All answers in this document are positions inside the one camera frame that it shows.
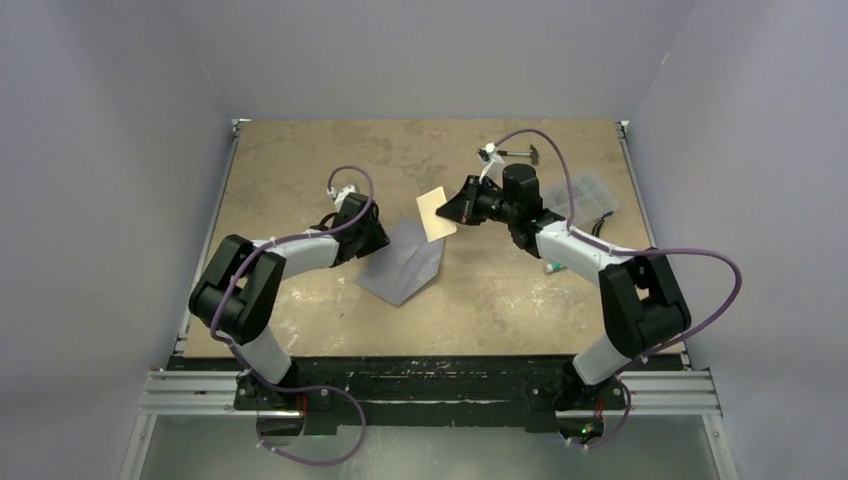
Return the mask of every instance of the gray floor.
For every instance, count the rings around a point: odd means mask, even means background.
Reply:
[[[254,419],[159,417],[144,479],[577,479],[717,478],[700,417],[631,417],[614,442],[587,454],[555,435],[516,428],[372,427],[360,452],[330,468],[256,448]],[[330,458],[358,428],[296,438],[292,453]]]

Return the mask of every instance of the yellow sticky note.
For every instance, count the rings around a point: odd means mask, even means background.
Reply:
[[[456,233],[456,224],[436,215],[436,209],[447,202],[444,187],[438,187],[415,199],[424,224],[427,241],[432,242]]]

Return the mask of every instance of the gray paper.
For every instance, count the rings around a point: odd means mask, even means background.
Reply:
[[[401,217],[391,243],[369,255],[356,284],[398,307],[439,273],[445,239],[427,242],[420,219]]]

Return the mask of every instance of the hammer head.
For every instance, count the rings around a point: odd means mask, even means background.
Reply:
[[[534,147],[532,143],[530,144],[530,164],[539,164],[539,151],[536,150],[536,147]]]

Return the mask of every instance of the clear plastic container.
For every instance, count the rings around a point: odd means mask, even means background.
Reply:
[[[574,186],[574,225],[590,226],[604,215],[615,212],[621,207],[615,195],[609,191],[601,177],[594,170],[587,170],[571,179]],[[568,218],[568,187],[565,179],[541,187],[539,192],[545,208]]]

